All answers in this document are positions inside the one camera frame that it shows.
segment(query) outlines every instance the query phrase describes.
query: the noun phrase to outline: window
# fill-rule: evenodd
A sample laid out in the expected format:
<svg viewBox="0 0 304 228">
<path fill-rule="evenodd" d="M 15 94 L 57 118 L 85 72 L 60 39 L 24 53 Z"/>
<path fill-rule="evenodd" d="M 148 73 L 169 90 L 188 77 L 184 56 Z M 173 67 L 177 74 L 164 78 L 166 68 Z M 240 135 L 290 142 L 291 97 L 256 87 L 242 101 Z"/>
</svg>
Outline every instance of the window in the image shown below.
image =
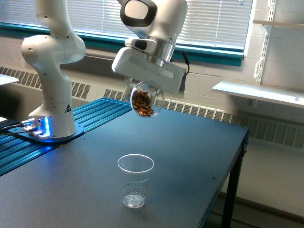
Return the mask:
<svg viewBox="0 0 304 228">
<path fill-rule="evenodd" d="M 253 0 L 187 0 L 188 14 L 178 44 L 243 50 Z M 76 31 L 127 38 L 135 36 L 120 21 L 117 0 L 67 0 Z M 0 22 L 43 26 L 35 0 L 0 1 Z"/>
</svg>

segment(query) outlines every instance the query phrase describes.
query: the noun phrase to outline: shelf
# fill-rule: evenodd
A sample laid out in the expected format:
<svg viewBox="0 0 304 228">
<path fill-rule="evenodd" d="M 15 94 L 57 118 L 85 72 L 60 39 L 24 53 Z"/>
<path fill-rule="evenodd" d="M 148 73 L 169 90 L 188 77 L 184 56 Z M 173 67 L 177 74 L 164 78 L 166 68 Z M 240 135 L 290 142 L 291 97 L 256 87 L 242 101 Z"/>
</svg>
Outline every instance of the shelf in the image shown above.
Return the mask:
<svg viewBox="0 0 304 228">
<path fill-rule="evenodd" d="M 19 80 L 15 77 L 10 77 L 10 76 L 7 76 L 7 75 L 0 74 L 0 86 L 10 84 L 10 83 L 14 83 L 14 82 L 18 82 L 18 81 Z"/>
<path fill-rule="evenodd" d="M 212 91 L 251 98 L 276 104 L 304 108 L 304 93 L 293 92 L 263 85 L 245 84 L 239 82 L 220 82 Z"/>
<path fill-rule="evenodd" d="M 273 21 L 266 21 L 266 20 L 253 20 L 253 23 L 261 24 L 261 25 L 271 25 L 271 26 L 276 26 L 276 27 L 304 29 L 304 24 L 296 24 L 296 23 L 273 22 Z"/>
</svg>

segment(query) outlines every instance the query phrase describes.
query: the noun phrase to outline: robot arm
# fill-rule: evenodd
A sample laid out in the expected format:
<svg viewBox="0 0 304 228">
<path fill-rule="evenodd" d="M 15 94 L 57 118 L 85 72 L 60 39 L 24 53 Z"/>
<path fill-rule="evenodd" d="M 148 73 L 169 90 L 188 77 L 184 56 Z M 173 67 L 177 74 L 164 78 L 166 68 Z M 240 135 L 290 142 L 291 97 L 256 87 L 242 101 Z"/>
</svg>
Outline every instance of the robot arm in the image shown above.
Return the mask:
<svg viewBox="0 0 304 228">
<path fill-rule="evenodd" d="M 39 74 L 42 105 L 29 118 L 42 120 L 32 132 L 39 138 L 63 138 L 76 132 L 72 106 L 71 81 L 60 64 L 74 63 L 85 55 L 83 40 L 73 31 L 67 14 L 66 0 L 36 0 L 38 19 L 49 27 L 50 35 L 25 38 L 21 47 L 24 59 Z"/>
<path fill-rule="evenodd" d="M 112 65 L 113 71 L 138 81 L 154 82 L 178 93 L 186 70 L 170 63 L 183 27 L 185 0 L 118 0 L 121 20 L 138 38 L 125 42 Z"/>
</svg>

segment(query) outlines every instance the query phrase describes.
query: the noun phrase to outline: black cable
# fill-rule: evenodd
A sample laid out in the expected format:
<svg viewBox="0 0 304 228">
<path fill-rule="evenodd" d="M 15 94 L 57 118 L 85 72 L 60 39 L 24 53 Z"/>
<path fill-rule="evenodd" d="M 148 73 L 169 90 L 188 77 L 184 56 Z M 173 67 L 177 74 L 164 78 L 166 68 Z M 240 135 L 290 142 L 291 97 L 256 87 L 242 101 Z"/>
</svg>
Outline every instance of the black cable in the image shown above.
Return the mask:
<svg viewBox="0 0 304 228">
<path fill-rule="evenodd" d="M 4 130 L 9 130 L 9 129 L 11 129 L 11 128 L 15 128 L 15 127 L 20 127 L 21 126 L 21 124 L 20 123 L 18 123 L 18 124 L 14 124 L 14 125 L 10 125 L 10 126 L 6 126 L 6 127 L 2 127 L 1 129 L 0 129 L 0 132 L 1 131 L 4 131 Z"/>
<path fill-rule="evenodd" d="M 183 51 L 183 52 L 182 52 L 182 56 L 184 57 L 185 63 L 188 65 L 188 71 L 187 71 L 187 73 L 184 75 L 184 77 L 185 77 L 185 76 L 187 76 L 187 75 L 189 74 L 189 72 L 190 72 L 190 61 L 189 61 L 189 59 L 188 59 L 188 55 L 187 55 L 187 52 L 186 52 L 186 51 Z"/>
<path fill-rule="evenodd" d="M 38 128 L 33 128 L 27 131 L 22 131 L 22 132 L 7 132 L 7 133 L 0 133 L 0 135 L 13 135 L 13 134 L 21 134 L 21 133 L 29 133 L 29 132 L 34 132 L 37 131 Z"/>
</svg>

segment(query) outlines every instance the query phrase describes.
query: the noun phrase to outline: teal window frame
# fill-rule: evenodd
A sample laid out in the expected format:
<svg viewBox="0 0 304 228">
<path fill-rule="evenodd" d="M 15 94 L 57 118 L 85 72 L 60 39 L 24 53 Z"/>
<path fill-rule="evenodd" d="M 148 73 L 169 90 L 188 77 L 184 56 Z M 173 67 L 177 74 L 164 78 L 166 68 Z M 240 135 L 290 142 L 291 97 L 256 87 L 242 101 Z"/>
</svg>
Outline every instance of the teal window frame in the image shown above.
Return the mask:
<svg viewBox="0 0 304 228">
<path fill-rule="evenodd" d="M 76 32 L 83 39 L 87 48 L 98 48 L 118 52 L 124 47 L 125 38 Z M 0 36 L 25 38 L 38 34 L 47 35 L 49 30 L 42 27 L 16 25 L 0 22 Z M 243 50 L 226 50 L 212 47 L 176 45 L 173 60 L 183 60 L 182 51 L 186 51 L 190 62 L 215 63 L 240 67 L 244 57 Z"/>
</svg>

